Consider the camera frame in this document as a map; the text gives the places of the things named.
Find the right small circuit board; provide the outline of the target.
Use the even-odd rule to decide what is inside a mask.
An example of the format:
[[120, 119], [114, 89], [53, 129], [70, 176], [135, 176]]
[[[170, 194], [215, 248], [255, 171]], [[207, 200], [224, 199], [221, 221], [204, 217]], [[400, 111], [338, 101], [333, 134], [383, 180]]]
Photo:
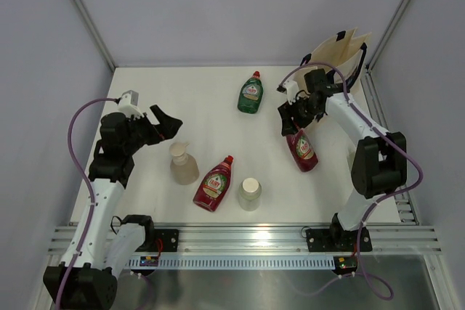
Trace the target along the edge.
[[333, 258], [334, 266], [336, 271], [357, 269], [357, 257], [356, 256], [335, 256]]

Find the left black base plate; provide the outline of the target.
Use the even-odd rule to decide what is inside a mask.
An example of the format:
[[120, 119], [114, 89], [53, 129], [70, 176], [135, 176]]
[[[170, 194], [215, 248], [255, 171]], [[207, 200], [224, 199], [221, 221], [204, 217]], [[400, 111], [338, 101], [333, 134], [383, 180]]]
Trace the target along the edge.
[[158, 248], [161, 248], [162, 253], [174, 253], [178, 250], [178, 244], [178, 229], [155, 229], [146, 235], [145, 241], [136, 251], [157, 253]]

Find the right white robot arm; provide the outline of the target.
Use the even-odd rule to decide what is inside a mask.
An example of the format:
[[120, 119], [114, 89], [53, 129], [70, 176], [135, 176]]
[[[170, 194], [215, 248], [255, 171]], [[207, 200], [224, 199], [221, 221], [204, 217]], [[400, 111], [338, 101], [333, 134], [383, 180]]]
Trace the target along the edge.
[[403, 186], [407, 177], [406, 139], [391, 133], [364, 113], [349, 93], [347, 80], [331, 83], [324, 69], [309, 71], [305, 89], [285, 78], [277, 90], [287, 97], [278, 112], [281, 134], [290, 136], [306, 128], [321, 115], [333, 118], [356, 147], [350, 176], [353, 191], [344, 207], [334, 215], [329, 241], [336, 249], [348, 248], [376, 206]]

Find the small circuit board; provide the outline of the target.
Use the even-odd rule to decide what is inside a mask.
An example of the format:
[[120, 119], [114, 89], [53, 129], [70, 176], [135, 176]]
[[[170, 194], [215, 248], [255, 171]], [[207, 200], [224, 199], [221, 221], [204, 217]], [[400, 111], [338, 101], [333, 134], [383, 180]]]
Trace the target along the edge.
[[158, 266], [159, 259], [156, 256], [141, 256], [139, 265], [141, 267], [156, 268]]
[[335, 256], [333, 258], [334, 266], [336, 271], [357, 269], [357, 257], [356, 256]]

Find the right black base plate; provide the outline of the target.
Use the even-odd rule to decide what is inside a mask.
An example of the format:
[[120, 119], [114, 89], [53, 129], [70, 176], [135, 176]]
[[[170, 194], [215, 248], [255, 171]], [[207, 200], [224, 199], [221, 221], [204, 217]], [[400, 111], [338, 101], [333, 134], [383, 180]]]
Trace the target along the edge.
[[[305, 230], [307, 248], [309, 252], [354, 252], [358, 231], [342, 231], [340, 236], [333, 237], [329, 228]], [[360, 243], [357, 247], [360, 252], [373, 250], [369, 231], [363, 227], [360, 234]]]

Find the clear jar white lid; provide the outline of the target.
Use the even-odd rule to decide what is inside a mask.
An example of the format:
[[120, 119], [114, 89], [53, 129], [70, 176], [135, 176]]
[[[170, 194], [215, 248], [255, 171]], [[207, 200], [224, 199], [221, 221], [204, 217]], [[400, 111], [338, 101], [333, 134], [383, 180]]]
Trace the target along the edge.
[[255, 211], [261, 200], [262, 186], [255, 178], [244, 179], [238, 192], [238, 202], [245, 211]]

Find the right aluminium frame post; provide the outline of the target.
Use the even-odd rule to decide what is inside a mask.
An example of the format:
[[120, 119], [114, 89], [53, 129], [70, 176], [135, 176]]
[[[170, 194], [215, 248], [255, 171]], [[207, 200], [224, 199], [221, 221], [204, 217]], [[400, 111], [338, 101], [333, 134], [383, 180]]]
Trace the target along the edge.
[[380, 60], [381, 55], [386, 49], [386, 46], [389, 43], [391, 37], [394, 35], [395, 31], [397, 30], [397, 27], [399, 26], [402, 18], [407, 12], [412, 1], [413, 0], [400, 0], [399, 4], [397, 5], [388, 23], [388, 26], [386, 27], [378, 44], [376, 45], [376, 48], [374, 49], [373, 54], [371, 55], [371, 58], [367, 61], [367, 64], [366, 64], [367, 71], [373, 70], [373, 68], [376, 66], [376, 63]]

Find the left aluminium frame post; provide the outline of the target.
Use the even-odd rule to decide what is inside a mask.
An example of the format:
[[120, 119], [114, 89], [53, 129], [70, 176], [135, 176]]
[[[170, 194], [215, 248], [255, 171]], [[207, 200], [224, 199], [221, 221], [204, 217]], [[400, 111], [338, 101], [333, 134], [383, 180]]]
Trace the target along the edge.
[[109, 68], [109, 70], [114, 73], [117, 64], [110, 53], [106, 43], [104, 42], [97, 26], [95, 25], [92, 16], [87, 9], [87, 6], [84, 3], [84, 0], [70, 0], [71, 4], [78, 13], [78, 16], [81, 18], [81, 21], [86, 28], [88, 34], [91, 37], [94, 45], [96, 46], [97, 51], [99, 52], [101, 58]]

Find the beige canvas bag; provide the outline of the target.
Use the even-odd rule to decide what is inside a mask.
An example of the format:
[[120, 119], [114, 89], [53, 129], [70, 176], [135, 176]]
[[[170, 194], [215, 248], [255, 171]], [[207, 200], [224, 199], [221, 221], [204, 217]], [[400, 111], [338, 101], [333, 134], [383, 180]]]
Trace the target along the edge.
[[313, 97], [321, 105], [323, 117], [332, 117], [349, 137], [359, 140], [371, 133], [373, 121], [357, 105], [350, 90], [364, 66], [371, 34], [359, 36], [356, 32], [355, 28], [343, 30], [326, 39], [280, 84], [297, 82], [296, 99]]

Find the red dish soap bottle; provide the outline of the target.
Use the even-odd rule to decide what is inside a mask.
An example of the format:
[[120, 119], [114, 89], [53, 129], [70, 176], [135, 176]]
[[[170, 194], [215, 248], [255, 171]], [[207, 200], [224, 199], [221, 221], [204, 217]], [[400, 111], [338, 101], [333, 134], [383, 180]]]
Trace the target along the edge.
[[233, 156], [228, 155], [202, 179], [193, 203], [209, 212], [215, 212], [225, 197], [231, 183]]
[[304, 129], [287, 135], [286, 142], [291, 155], [301, 172], [309, 172], [318, 164], [318, 157]]

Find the aluminium frame post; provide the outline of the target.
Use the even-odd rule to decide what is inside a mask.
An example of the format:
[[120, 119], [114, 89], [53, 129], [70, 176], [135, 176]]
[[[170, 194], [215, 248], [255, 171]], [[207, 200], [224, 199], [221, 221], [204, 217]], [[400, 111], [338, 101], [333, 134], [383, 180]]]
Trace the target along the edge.
[[376, 63], [380, 60], [381, 55], [386, 49], [386, 46], [389, 43], [391, 37], [394, 35], [395, 31], [397, 30], [397, 27], [399, 26], [402, 18], [407, 12], [412, 1], [413, 0], [400, 0], [399, 4], [397, 5], [388, 23], [388, 26], [386, 27], [378, 44], [376, 45], [376, 48], [374, 49], [373, 54], [371, 55], [371, 58], [367, 61], [367, 64], [366, 64], [367, 71], [373, 70], [373, 68], [376, 66]]
[[78, 16], [81, 18], [81, 21], [86, 28], [88, 34], [91, 37], [94, 45], [96, 46], [97, 51], [99, 52], [101, 58], [109, 68], [109, 70], [114, 73], [117, 64], [110, 53], [106, 43], [104, 42], [97, 26], [95, 25], [92, 16], [87, 9], [87, 6], [84, 3], [84, 0], [70, 0], [71, 4], [78, 13]]

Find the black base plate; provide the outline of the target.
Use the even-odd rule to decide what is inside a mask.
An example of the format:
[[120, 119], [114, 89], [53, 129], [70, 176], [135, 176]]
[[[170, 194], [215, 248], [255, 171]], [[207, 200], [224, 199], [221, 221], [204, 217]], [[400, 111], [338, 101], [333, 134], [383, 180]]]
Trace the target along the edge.
[[178, 244], [178, 229], [155, 229], [146, 235], [145, 241], [136, 251], [157, 253], [158, 248], [161, 248], [162, 253], [174, 253], [178, 250]]
[[[342, 231], [340, 236], [333, 237], [329, 228], [305, 230], [307, 248], [309, 252], [354, 252], [358, 231]], [[360, 252], [373, 250], [369, 231], [363, 227], [360, 234], [360, 243], [357, 247]]]

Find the beige pump bottle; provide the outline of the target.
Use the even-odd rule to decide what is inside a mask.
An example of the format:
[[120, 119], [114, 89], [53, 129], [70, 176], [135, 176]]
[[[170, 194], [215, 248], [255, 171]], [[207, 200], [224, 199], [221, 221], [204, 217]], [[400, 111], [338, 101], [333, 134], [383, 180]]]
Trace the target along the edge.
[[199, 177], [198, 164], [195, 158], [187, 153], [187, 146], [187, 142], [175, 142], [169, 147], [171, 175], [180, 185], [192, 184]]

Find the green dish soap bottle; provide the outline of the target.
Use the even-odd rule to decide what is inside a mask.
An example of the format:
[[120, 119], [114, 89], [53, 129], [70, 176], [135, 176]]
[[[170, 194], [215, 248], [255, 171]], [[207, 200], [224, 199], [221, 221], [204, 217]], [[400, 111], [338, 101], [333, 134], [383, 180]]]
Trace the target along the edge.
[[264, 88], [260, 72], [255, 71], [240, 90], [237, 105], [238, 110], [248, 114], [257, 113], [261, 105], [263, 94]]

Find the aluminium front rail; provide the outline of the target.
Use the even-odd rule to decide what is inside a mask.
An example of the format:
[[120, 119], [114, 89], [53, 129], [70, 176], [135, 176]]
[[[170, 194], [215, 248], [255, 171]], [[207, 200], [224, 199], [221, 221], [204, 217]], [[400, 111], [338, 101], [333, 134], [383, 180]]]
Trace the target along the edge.
[[[176, 228], [179, 254], [191, 255], [284, 255], [308, 252], [300, 226], [203, 226]], [[391, 225], [368, 228], [373, 254], [440, 254], [435, 230], [428, 226]]]

